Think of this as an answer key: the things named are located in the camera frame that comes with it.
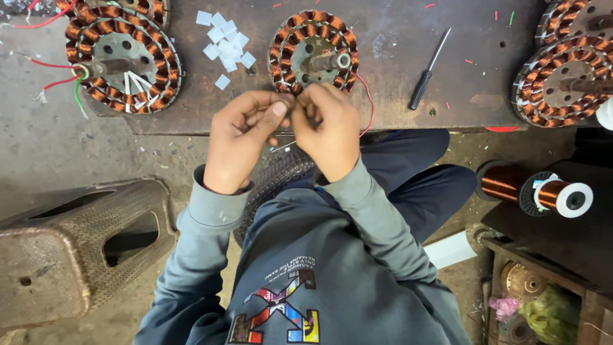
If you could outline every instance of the white insulation paper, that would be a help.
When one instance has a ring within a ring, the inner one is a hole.
[[[430,262],[438,269],[477,256],[468,243],[466,230],[429,244],[424,250],[430,257]]]

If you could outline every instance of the sweatshirt cuff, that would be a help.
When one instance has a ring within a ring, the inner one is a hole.
[[[319,170],[314,175],[315,186],[323,188],[330,193],[341,205],[355,205],[360,203],[370,191],[372,178],[362,163],[362,154],[356,166],[342,179],[326,184],[327,180]]]
[[[181,231],[214,230],[230,232],[240,226],[243,210],[253,184],[238,195],[223,195],[203,187],[205,165],[194,170],[194,186],[188,207],[178,217],[177,227]]]

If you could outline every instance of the sweatshirt sleeve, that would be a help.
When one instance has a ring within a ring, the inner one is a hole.
[[[389,269],[397,281],[429,284],[436,280],[437,269],[411,235],[402,215],[368,173],[361,156],[353,170],[339,181],[326,184],[321,173],[315,178],[355,220],[371,255]]]
[[[188,207],[178,217],[181,235],[158,277],[155,299],[140,325],[134,344],[184,344],[192,327],[206,320],[204,331],[223,331],[224,308],[219,305],[220,272],[227,266],[230,232],[241,221],[249,190],[220,195],[203,188],[205,166],[194,171]]]

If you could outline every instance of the worn wooden table surface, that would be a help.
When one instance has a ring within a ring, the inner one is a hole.
[[[278,1],[281,5],[273,9]],[[424,8],[433,1],[321,0],[315,5],[315,0],[171,0],[166,32],[174,37],[186,71],[181,93],[162,112],[124,117],[135,134],[207,135],[213,114],[232,98],[248,90],[272,90],[266,65],[271,38],[291,15],[318,9],[354,26],[359,74],[376,104],[374,130],[528,126],[511,109],[509,95],[517,72],[535,51],[534,32],[546,9],[544,1],[436,0]],[[210,61],[202,53],[211,42],[211,27],[196,24],[198,10],[221,13],[249,37],[245,51],[257,58],[255,76],[240,64],[228,74],[219,59]],[[450,26],[424,98],[417,110],[408,110],[413,88]],[[222,73],[231,80],[223,91],[214,86]],[[365,128],[371,105],[359,80],[350,97]],[[104,106],[95,108],[110,115]],[[436,109],[436,116],[429,115],[430,109]]]

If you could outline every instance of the concrete floor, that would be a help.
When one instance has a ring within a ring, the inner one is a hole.
[[[66,20],[62,18],[36,35],[10,28],[0,31],[4,43],[0,45],[0,76],[4,81],[0,85],[0,219],[37,206],[39,195],[47,191],[147,174],[158,175],[171,188],[172,217],[176,219],[189,200],[192,170],[206,160],[208,138],[134,136],[123,119],[98,118],[91,109],[86,109],[89,114],[86,120],[72,97],[74,84],[49,90],[48,104],[35,101],[44,85],[69,74],[37,66],[20,55],[11,55],[10,51],[40,54],[40,59],[49,63],[66,63],[65,27]],[[363,116],[368,116],[369,111],[361,109]],[[504,158],[539,169],[569,157],[573,137],[572,129],[536,128],[507,134],[453,134],[449,151],[438,164],[476,169],[487,160]],[[473,195],[428,241],[470,227],[495,205]],[[474,248],[479,254],[476,258],[442,269],[440,278],[457,295],[462,319],[473,342],[482,344],[481,313],[475,312],[474,306],[482,303],[481,282],[490,275],[491,255],[477,245]],[[224,306],[230,300],[239,255],[240,248],[232,241],[229,265],[222,272],[224,290],[220,296]],[[83,319],[12,331],[0,335],[0,345],[130,344],[153,299],[155,279],[165,259]]]

